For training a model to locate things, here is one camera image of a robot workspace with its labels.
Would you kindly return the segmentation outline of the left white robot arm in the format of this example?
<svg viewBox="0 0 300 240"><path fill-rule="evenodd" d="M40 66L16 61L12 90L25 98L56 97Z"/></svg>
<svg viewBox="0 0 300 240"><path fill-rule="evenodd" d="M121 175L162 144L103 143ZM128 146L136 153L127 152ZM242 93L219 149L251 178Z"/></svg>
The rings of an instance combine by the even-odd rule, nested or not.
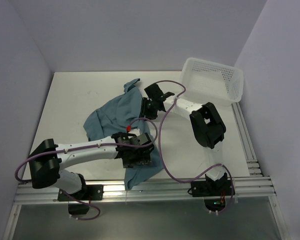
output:
<svg viewBox="0 0 300 240"><path fill-rule="evenodd" d="M118 132L103 139L76 144L56 144L52 138L46 139L29 156L32 187L55 187L76 200L83 200L88 194L84 176L68 171L69 167L114 159L121 159L124 168L149 165L154 148L148 133Z"/></svg>

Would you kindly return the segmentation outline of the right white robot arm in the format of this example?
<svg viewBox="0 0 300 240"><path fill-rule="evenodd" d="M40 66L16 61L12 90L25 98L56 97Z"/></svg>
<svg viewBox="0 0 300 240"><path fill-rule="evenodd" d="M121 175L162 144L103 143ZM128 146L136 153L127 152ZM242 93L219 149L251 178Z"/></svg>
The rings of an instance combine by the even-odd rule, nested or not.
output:
<svg viewBox="0 0 300 240"><path fill-rule="evenodd" d="M181 180L175 178L167 169L168 175L179 183L190 183L192 196L206 197L217 194L234 194L233 179L228 168L224 165L222 145L227 131L226 126L211 102L205 104L194 103L182 98L174 97L170 92L159 97L144 97L141 102L140 116L150 120L158 117L158 112L165 112L159 130L169 113L177 114L190 121L195 140L207 150L208 169L198 176Z"/></svg>

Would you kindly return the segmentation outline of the teal blue t shirt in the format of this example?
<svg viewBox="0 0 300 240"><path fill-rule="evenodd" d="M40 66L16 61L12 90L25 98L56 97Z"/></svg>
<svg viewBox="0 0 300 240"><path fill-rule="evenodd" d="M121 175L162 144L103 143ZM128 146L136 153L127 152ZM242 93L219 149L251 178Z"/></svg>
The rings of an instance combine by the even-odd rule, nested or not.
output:
<svg viewBox="0 0 300 240"><path fill-rule="evenodd" d="M102 107L93 111L83 124L89 141L96 141L124 132L126 127L140 116L142 94L137 83L139 78L123 86L123 94L109 100ZM158 174L163 165L157 147L150 153L151 165L137 166L125 170L124 185L126 190Z"/></svg>

